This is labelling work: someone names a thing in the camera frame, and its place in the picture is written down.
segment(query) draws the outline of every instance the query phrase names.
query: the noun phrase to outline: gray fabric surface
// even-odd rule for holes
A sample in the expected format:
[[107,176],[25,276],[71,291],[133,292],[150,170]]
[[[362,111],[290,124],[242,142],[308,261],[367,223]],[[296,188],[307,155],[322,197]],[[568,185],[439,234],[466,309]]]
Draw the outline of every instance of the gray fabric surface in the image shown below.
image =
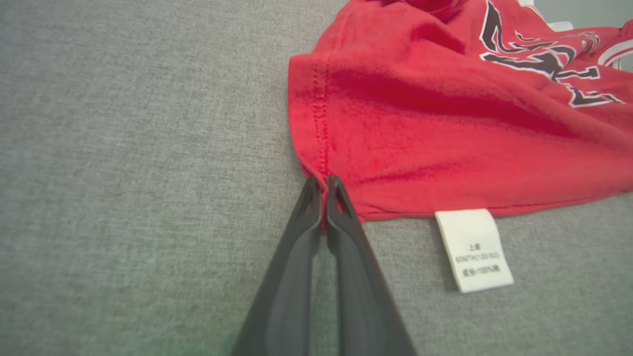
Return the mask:
[[[287,61],[343,4],[0,0],[0,355],[229,352],[304,181]],[[473,295],[433,220],[365,228],[421,355],[631,355],[632,216],[499,219],[516,285]]]

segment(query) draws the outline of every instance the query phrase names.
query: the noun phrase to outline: red fabric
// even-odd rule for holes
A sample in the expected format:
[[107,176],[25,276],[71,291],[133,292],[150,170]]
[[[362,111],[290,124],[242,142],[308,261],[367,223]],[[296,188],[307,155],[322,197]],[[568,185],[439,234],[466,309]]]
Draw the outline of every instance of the red fabric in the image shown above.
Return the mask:
[[553,32],[516,0],[351,0],[290,62],[295,149],[361,220],[630,191],[633,74],[598,62],[631,39],[633,22]]

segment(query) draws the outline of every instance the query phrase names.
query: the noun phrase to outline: clothing label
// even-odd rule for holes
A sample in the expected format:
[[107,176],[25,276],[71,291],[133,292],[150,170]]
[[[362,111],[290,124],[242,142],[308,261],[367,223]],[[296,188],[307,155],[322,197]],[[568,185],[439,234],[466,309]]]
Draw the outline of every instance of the clothing label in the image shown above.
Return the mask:
[[499,230],[488,210],[436,212],[435,216],[462,293],[514,283]]

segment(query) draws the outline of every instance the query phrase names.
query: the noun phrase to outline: t-shirt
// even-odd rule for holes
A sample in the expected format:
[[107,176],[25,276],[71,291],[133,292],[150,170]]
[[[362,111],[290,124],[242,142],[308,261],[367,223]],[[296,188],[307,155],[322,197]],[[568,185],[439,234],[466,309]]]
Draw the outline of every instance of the t-shirt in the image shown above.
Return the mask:
[[633,21],[554,32],[516,0],[351,0],[289,67],[304,171],[361,220],[514,215],[633,190]]

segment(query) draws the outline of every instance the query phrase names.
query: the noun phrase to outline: gray couch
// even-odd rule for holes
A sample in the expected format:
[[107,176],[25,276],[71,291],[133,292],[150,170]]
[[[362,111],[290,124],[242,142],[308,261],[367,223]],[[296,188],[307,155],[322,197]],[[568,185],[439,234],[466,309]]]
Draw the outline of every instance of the gray couch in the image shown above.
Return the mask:
[[[550,21],[621,25],[585,1]],[[0,0],[0,355],[226,355],[304,182],[287,64],[344,0]],[[420,355],[633,355],[633,194],[498,219],[461,295],[437,224],[365,224]],[[337,355],[334,258],[311,354]]]

